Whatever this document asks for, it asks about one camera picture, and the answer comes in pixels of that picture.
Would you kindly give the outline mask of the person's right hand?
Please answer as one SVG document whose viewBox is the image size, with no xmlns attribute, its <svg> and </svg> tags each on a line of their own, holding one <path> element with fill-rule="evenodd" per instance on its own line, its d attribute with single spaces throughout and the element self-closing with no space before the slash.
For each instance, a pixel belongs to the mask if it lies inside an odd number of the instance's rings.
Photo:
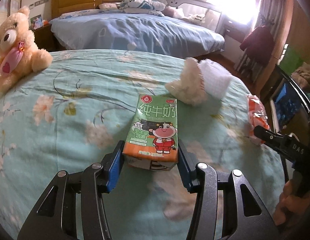
<svg viewBox="0 0 310 240">
<path fill-rule="evenodd" d="M 288 215 L 284 209 L 293 214 L 302 215 L 310 205 L 310 191 L 303 197 L 297 197 L 293 195 L 293 186 L 294 182 L 291 179 L 284 185 L 283 192 L 280 194 L 279 202 L 273 215 L 276 226 L 284 224 L 288 220 Z"/>
</svg>

